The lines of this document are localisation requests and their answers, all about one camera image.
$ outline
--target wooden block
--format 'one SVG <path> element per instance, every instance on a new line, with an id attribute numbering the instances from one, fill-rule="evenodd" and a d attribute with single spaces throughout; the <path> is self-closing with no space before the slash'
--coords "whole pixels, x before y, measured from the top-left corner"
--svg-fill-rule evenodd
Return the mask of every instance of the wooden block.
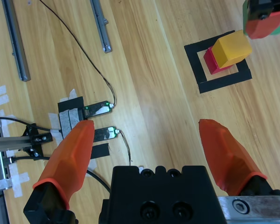
<path id="1" fill-rule="evenodd" d="M 229 69 L 230 67 L 232 67 L 232 65 L 231 65 L 231 66 L 228 66 L 228 67 L 225 67 L 225 68 L 222 68 L 222 69 L 219 68 L 219 66 L 218 66 L 218 64 L 215 60 L 215 57 L 214 57 L 214 55 L 211 51 L 212 48 L 213 47 L 208 48 L 205 55 L 203 56 L 203 58 L 205 60 L 205 63 L 207 65 L 207 67 L 209 68 L 209 71 L 210 71 L 211 75 L 214 75 L 218 72 L 221 72 L 223 70 L 226 70 L 226 69 Z"/>
<path id="2" fill-rule="evenodd" d="M 225 68 L 243 61 L 252 53 L 252 47 L 242 30 L 223 36 L 212 48 L 219 68 Z"/>

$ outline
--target wooden table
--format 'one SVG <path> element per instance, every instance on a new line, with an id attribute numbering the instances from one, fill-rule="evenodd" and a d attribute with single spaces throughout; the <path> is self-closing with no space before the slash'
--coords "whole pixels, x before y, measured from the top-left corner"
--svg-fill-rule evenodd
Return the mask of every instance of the wooden table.
<path id="1" fill-rule="evenodd" d="M 102 51 L 89 0 L 46 2 L 114 86 L 114 111 L 93 120 L 96 128 L 116 126 L 124 131 L 132 165 L 207 166 L 198 121 L 215 119 L 247 149 L 271 186 L 280 189 L 280 35 L 251 41 L 253 53 L 247 63 L 252 80 L 204 94 L 199 94 L 184 51 L 184 45 L 243 29 L 243 0 L 101 0 L 109 21 L 109 54 Z M 0 86 L 7 86 L 10 97 L 0 109 L 6 115 L 50 128 L 48 113 L 57 113 L 57 103 L 72 89 L 86 105 L 112 100 L 103 79 L 48 9 L 38 0 L 14 4 L 32 80 L 18 79 L 0 0 Z M 11 136 L 19 136 L 24 128 L 9 125 Z M 111 156 L 97 159 L 95 171 L 110 183 L 112 168 L 127 165 L 128 156 L 121 136 L 108 142 Z M 55 147 L 54 142 L 45 145 L 45 155 Z M 45 163 L 17 165 L 19 173 L 28 172 L 30 181 L 21 185 L 23 197 L 14 198 L 12 189 L 5 191 L 11 224 L 28 223 L 22 211 Z M 71 198 L 70 209 L 80 223 L 95 224 L 107 197 L 106 190 L 87 177 Z"/>

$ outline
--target red object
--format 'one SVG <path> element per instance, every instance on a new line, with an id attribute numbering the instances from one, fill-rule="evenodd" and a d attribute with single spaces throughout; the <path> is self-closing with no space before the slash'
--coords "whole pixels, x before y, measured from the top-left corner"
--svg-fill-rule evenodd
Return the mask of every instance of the red object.
<path id="1" fill-rule="evenodd" d="M 199 132 L 215 182 L 228 195 L 238 196 L 253 176 L 267 179 L 226 127 L 214 120 L 201 119 Z"/>
<path id="2" fill-rule="evenodd" d="M 54 184 L 68 210 L 70 197 L 83 185 L 93 139 L 93 121 L 80 121 L 54 150 L 33 189 L 46 182 Z"/>
<path id="3" fill-rule="evenodd" d="M 205 55 L 203 56 L 204 57 L 204 60 L 205 60 L 205 62 L 206 62 L 206 65 L 207 65 L 207 67 L 209 68 L 209 71 L 210 71 L 210 73 L 212 74 L 212 75 L 214 75 L 214 74 L 216 74 L 216 73 L 218 73 L 218 72 L 220 72 L 220 71 L 224 71 L 224 70 L 226 70 L 226 69 L 229 69 L 230 67 L 232 67 L 233 65 L 231 65 L 231 66 L 228 66 L 228 67 L 226 67 L 226 68 L 219 68 L 219 66 L 218 66 L 218 64 L 217 64 L 217 62 L 216 62 L 216 59 L 215 59 L 215 57 L 214 57 L 214 54 L 213 54 L 213 52 L 212 52 L 212 49 L 213 47 L 210 47 L 210 48 L 208 48 L 207 49 L 207 51 L 206 51 L 206 53 L 205 53 Z"/>
<path id="4" fill-rule="evenodd" d="M 269 36 L 280 26 L 280 11 L 271 13 L 264 20 L 247 21 L 245 31 L 251 39 L 259 39 Z"/>

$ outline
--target yellow block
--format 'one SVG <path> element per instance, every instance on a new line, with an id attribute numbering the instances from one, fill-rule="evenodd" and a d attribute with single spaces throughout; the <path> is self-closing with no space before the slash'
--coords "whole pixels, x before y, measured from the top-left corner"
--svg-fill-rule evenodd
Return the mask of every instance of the yellow block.
<path id="1" fill-rule="evenodd" d="M 212 48 L 219 68 L 243 61 L 252 53 L 252 47 L 242 30 L 223 36 Z"/>

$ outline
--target red block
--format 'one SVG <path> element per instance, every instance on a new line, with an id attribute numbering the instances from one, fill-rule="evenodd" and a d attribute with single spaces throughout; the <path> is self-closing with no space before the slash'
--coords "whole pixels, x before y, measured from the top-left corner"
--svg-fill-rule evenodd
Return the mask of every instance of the red block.
<path id="1" fill-rule="evenodd" d="M 214 74 L 216 74 L 216 73 L 218 73 L 220 71 L 224 71 L 226 69 L 229 69 L 230 67 L 233 66 L 233 65 L 231 65 L 231 66 L 228 66 L 228 67 L 222 68 L 222 69 L 219 68 L 219 66 L 218 66 L 218 64 L 217 64 L 217 62 L 215 60 L 215 57 L 213 55 L 213 52 L 211 51 L 212 48 L 213 47 L 208 48 L 206 53 L 205 53 L 205 55 L 203 56 L 204 60 L 206 62 L 206 65 L 209 68 L 209 71 L 210 71 L 210 73 L 212 75 L 214 75 Z"/>

